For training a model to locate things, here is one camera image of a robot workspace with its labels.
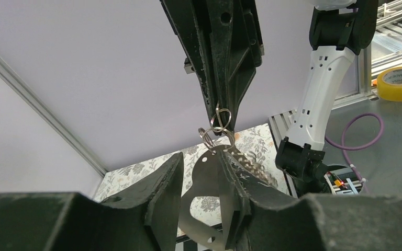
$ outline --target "packing tape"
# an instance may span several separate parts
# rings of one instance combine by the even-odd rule
[[[402,101],[402,67],[382,72],[377,78],[378,95],[389,101]]]

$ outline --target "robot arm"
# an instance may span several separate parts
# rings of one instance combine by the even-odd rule
[[[289,174],[299,196],[323,192],[322,163],[326,126],[337,91],[355,56],[372,41],[378,0],[310,0],[316,8],[309,40],[309,77],[286,138],[280,143],[277,168]],[[340,13],[340,8],[352,10]]]

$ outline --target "floral pattern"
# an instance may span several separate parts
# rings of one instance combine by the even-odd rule
[[[259,125],[238,133],[235,133],[236,146],[242,153],[252,152],[256,155],[256,161],[262,164],[268,172],[277,180],[278,190],[288,193],[287,184],[283,173],[275,167],[276,149],[268,124]],[[227,137],[214,140],[216,144],[229,144]],[[195,145],[181,151],[184,155],[184,180],[182,195],[192,185],[192,169],[199,157],[207,151],[204,144]],[[120,192],[135,184],[145,176],[160,167],[174,153],[169,153],[157,158],[150,159],[135,165],[121,168],[105,175],[96,195],[95,201]],[[216,197],[197,197],[192,201],[191,214],[196,219],[208,224],[221,223],[221,211],[219,199]],[[178,229],[178,236],[184,233]]]

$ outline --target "gray table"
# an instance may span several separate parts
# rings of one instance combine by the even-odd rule
[[[380,141],[361,151],[350,152],[349,156],[369,180],[371,193],[402,195],[402,102],[366,100],[333,110],[327,127],[327,136],[340,143],[341,133],[347,123],[365,112],[379,114],[385,123],[385,131]],[[346,145],[357,146],[367,143],[378,133],[375,118],[365,117],[355,122],[346,134]],[[343,164],[341,150],[326,144],[324,151],[326,164]]]

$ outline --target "colored wire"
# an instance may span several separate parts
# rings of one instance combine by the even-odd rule
[[[357,121],[357,120],[359,120],[360,118],[363,118],[363,117],[374,117],[374,118],[376,118],[376,119],[378,120],[378,122],[379,122],[379,124],[380,124],[380,130],[379,130],[377,136],[376,136],[372,141],[368,142],[367,144],[361,145],[361,146],[355,146],[355,147],[348,147],[348,146],[345,146],[344,144],[345,144],[346,133],[347,133],[349,127],[350,127],[352,124],[354,124],[355,121]],[[347,152],[347,151],[358,151],[358,150],[362,150],[362,149],[368,148],[369,146],[371,146],[371,145],[377,143],[377,141],[378,141],[378,140],[381,138],[381,136],[383,135],[383,132],[384,132],[384,121],[381,119],[381,117],[380,117],[379,115],[377,115],[377,114],[375,114],[375,113],[363,113],[363,114],[360,114],[360,115],[356,116],[355,118],[353,118],[353,119],[352,119],[351,121],[349,121],[349,123],[346,125],[346,127],[345,127],[344,130],[343,130],[343,133],[341,134],[341,145],[335,143],[334,141],[330,140],[330,138],[328,138],[327,136],[325,136],[326,141],[327,141],[330,145],[332,145],[332,146],[334,146],[334,147],[336,147],[336,148],[338,148],[338,149],[341,149],[341,150],[343,151],[344,159],[346,160],[346,162],[348,163],[348,165],[351,167],[352,171],[355,173],[357,179],[358,179],[361,183],[363,183],[363,188],[364,188],[364,190],[365,190],[366,192],[368,192],[368,193],[369,193],[369,190],[368,190],[367,186],[365,185],[366,179],[363,178],[363,176],[361,176],[360,172],[358,172],[357,168],[355,167],[355,165],[352,163],[351,159],[349,158],[349,155],[348,155],[348,152]]]

